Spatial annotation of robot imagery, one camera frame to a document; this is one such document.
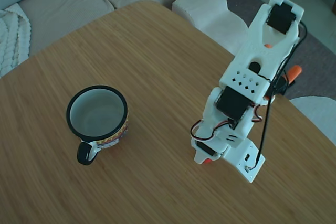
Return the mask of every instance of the mug handle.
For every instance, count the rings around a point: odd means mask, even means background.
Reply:
[[[77,161],[82,165],[90,165],[96,158],[96,155],[100,151],[95,142],[87,143],[81,141],[77,150]]]

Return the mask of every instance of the mug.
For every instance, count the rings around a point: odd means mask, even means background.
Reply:
[[[126,100],[109,86],[79,91],[71,99],[66,117],[71,131],[81,139],[77,160],[83,165],[90,165],[101,149],[116,145],[128,128]]]

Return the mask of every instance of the black mug rim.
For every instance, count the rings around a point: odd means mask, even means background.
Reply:
[[[102,136],[85,136],[81,133],[79,133],[78,131],[76,131],[76,129],[73,127],[71,120],[70,120],[70,111],[71,108],[74,104],[74,102],[77,100],[77,98],[79,98],[82,94],[84,94],[85,92],[92,90],[92,89],[107,89],[109,91],[114,92],[122,101],[122,104],[124,106],[124,115],[122,116],[122,119],[120,121],[120,123],[118,124],[118,126],[116,128],[114,128],[111,132],[102,135]],[[77,94],[75,94],[75,96],[70,100],[68,107],[67,107],[67,112],[66,112],[66,118],[67,118],[67,123],[69,128],[71,129],[71,131],[73,132],[73,134],[75,134],[76,136],[80,137],[83,141],[87,142],[87,143],[91,143],[94,141],[99,141],[99,140],[104,140],[110,136],[112,136],[114,133],[116,133],[118,130],[121,129],[121,127],[124,125],[126,118],[127,118],[127,114],[128,114],[128,107],[127,107],[127,103],[126,103],[126,99],[125,97],[115,88],[112,88],[110,86],[105,86],[105,85],[95,85],[95,86],[90,86],[87,87],[81,91],[79,91]]]

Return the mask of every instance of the bamboo table top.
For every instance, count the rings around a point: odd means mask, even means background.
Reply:
[[[336,223],[336,147],[286,98],[252,184],[197,165],[189,130],[232,55],[168,9],[137,2],[0,79],[0,223]],[[125,96],[129,131],[90,166],[65,112],[81,89]],[[249,138],[259,145],[262,124]]]

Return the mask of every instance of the robotic arm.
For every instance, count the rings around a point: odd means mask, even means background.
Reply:
[[[274,100],[271,86],[299,41],[303,12],[289,0],[261,6],[248,28],[247,42],[212,90],[203,119],[191,129],[196,163],[223,158],[253,182],[265,158],[256,160],[258,148],[247,135],[262,120],[257,109]]]

